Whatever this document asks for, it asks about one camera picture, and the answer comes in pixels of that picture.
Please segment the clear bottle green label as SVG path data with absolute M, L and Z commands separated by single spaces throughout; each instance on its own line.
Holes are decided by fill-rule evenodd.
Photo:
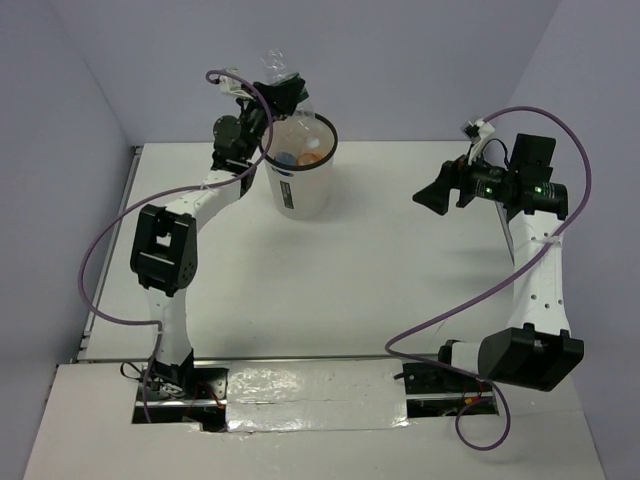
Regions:
M 261 61 L 265 69 L 267 84 L 275 87 L 277 93 L 285 93 L 289 106 L 294 106 L 293 114 L 311 117 L 315 114 L 307 89 L 306 80 L 295 70 L 288 58 L 278 48 L 264 50 Z

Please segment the Pepsi bottle blue label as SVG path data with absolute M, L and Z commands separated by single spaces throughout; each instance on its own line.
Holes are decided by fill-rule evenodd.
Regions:
M 287 166 L 295 166 L 296 165 L 296 161 L 297 161 L 297 157 L 287 151 L 282 151 L 276 154 L 275 156 L 275 160 L 278 163 L 287 165 Z

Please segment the long orange bottle white cap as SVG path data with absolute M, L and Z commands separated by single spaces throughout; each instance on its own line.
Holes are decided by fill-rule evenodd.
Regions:
M 323 158 L 320 151 L 321 141 L 318 138 L 310 138 L 307 140 L 304 148 L 296 159 L 297 166 L 312 165 Z

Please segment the clear bottle blue label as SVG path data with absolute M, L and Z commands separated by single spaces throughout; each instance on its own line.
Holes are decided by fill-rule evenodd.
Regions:
M 300 153 L 303 150 L 314 149 L 320 145 L 320 139 L 308 126 L 305 120 L 294 119 L 285 123 L 282 146 L 289 153 Z

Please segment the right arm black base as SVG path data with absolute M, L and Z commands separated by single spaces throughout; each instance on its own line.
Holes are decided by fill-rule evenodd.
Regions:
M 494 389 L 472 377 L 436 366 L 433 361 L 401 357 L 394 376 L 404 386 L 410 419 L 498 415 Z

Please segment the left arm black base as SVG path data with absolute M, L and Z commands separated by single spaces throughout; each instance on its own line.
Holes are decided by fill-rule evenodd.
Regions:
M 131 361 L 122 362 L 119 373 L 137 384 L 133 424 L 193 423 L 204 432 L 227 431 L 228 368 L 195 368 L 186 387 L 177 386 L 154 374 L 144 381 L 146 365 Z

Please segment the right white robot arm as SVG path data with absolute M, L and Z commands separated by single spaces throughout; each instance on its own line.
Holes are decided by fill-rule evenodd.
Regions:
M 514 268 L 512 312 L 506 327 L 481 342 L 449 340 L 438 351 L 435 380 L 456 391 L 470 373 L 484 380 L 549 392 L 583 359 L 584 343 L 572 336 L 562 285 L 563 235 L 568 193 L 551 180 L 556 141 L 520 133 L 507 166 L 462 155 L 442 164 L 414 202 L 439 215 L 452 191 L 457 207 L 475 198 L 495 201 L 506 214 Z

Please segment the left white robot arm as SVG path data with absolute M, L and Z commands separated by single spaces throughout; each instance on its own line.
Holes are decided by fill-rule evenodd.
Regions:
M 240 112 L 215 121 L 212 164 L 200 185 L 164 206 L 147 204 L 140 210 L 130 257 L 151 316 L 162 324 L 150 376 L 178 399 L 193 393 L 198 382 L 186 315 L 187 288 L 198 268 L 198 234 L 248 192 L 254 153 L 266 151 L 275 138 L 275 121 L 292 116 L 308 96 L 299 74 L 264 84 L 249 83 L 230 70 L 211 70 L 206 79 L 235 97 Z

